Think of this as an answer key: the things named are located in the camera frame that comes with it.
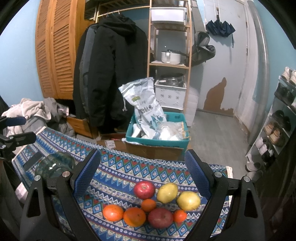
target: folded black umbrella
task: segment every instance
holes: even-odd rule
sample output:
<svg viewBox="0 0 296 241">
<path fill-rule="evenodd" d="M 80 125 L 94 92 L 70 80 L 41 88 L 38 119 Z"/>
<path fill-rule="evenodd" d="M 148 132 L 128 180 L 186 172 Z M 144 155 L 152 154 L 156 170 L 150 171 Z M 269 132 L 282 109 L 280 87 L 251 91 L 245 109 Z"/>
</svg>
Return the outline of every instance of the folded black umbrella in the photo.
<svg viewBox="0 0 296 241">
<path fill-rule="evenodd" d="M 227 38 L 229 35 L 235 32 L 234 27 L 228 22 L 220 22 L 219 15 L 217 15 L 217 20 L 213 22 L 209 21 L 206 25 L 207 30 L 214 36 L 219 35 Z"/>
</svg>

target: white cooking pot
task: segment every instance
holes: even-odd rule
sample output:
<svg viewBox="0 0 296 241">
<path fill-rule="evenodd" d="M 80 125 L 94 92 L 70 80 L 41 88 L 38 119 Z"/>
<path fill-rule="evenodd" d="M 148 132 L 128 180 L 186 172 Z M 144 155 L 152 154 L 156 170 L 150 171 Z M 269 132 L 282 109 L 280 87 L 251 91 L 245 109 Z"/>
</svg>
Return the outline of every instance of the white cooking pot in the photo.
<svg viewBox="0 0 296 241">
<path fill-rule="evenodd" d="M 181 62 L 181 55 L 172 52 L 161 52 L 161 61 L 166 64 L 179 64 Z"/>
</svg>

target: patterned tablecloth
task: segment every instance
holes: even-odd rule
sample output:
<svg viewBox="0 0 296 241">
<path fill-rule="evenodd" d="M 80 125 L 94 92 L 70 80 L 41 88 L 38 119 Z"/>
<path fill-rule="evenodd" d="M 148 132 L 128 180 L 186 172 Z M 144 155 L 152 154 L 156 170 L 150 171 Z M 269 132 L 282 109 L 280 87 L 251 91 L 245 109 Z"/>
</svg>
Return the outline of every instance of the patterned tablecloth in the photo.
<svg viewBox="0 0 296 241">
<path fill-rule="evenodd" d="M 155 229 L 148 223 L 141 227 L 132 228 L 123 220 L 109 222 L 102 216 L 102 209 L 108 204 L 118 204 L 127 209 L 129 207 L 140 207 L 141 200 L 134 196 L 133 187 L 142 180 L 150 180 L 158 188 L 164 183 L 174 182 L 178 185 L 179 191 L 198 190 L 187 171 L 184 162 L 149 160 L 111 150 L 89 142 L 78 140 L 60 132 L 44 127 L 37 134 L 34 144 L 25 146 L 13 159 L 13 166 L 21 181 L 29 189 L 34 179 L 35 168 L 28 171 L 23 168 L 30 157 L 40 151 L 44 156 L 57 151 L 69 152 L 76 162 L 83 161 L 91 149 L 101 151 L 101 164 L 99 165 L 84 196 L 78 198 L 77 202 L 83 214 L 89 221 L 101 240 L 160 240 L 160 241 L 181 241 L 190 229 L 197 222 L 207 200 L 201 197 L 200 207 L 192 212 L 187 212 L 187 219 L 181 224 L 173 223 L 166 229 Z M 221 165 L 210 164 L 213 171 L 222 172 L 226 177 L 232 177 L 232 168 Z M 66 233 L 72 231 L 63 213 L 58 197 L 54 197 L 54 206 L 60 223 Z M 220 218 L 213 230 L 213 235 L 221 232 L 229 210 L 230 201 L 226 197 Z M 178 209 L 175 201 L 169 204 L 157 202 L 158 207 L 166 207 L 172 212 Z"/>
</svg>

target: jacket hood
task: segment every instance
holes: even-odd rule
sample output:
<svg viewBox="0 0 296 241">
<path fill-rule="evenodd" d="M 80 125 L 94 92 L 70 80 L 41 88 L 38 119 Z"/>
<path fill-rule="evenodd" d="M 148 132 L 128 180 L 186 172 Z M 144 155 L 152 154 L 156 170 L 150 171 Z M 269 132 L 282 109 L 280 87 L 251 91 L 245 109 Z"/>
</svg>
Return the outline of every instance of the jacket hood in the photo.
<svg viewBox="0 0 296 241">
<path fill-rule="evenodd" d="M 109 17 L 100 21 L 99 26 L 103 26 L 112 29 L 114 32 L 121 36 L 128 36 L 135 34 L 136 24 L 130 18 L 123 16 L 122 14 L 118 16 L 110 15 Z"/>
</svg>

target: white plastic bin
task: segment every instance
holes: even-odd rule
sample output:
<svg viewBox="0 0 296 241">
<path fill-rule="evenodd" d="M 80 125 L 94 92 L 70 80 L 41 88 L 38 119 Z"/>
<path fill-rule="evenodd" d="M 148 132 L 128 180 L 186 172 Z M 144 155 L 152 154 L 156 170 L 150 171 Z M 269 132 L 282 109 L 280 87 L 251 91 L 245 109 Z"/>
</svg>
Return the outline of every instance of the white plastic bin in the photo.
<svg viewBox="0 0 296 241">
<path fill-rule="evenodd" d="M 186 12 L 185 7 L 152 7 L 151 22 L 186 25 Z"/>
<path fill-rule="evenodd" d="M 155 97 L 162 107 L 178 110 L 184 109 L 186 84 L 183 87 L 160 85 L 157 80 L 155 85 Z"/>
</svg>

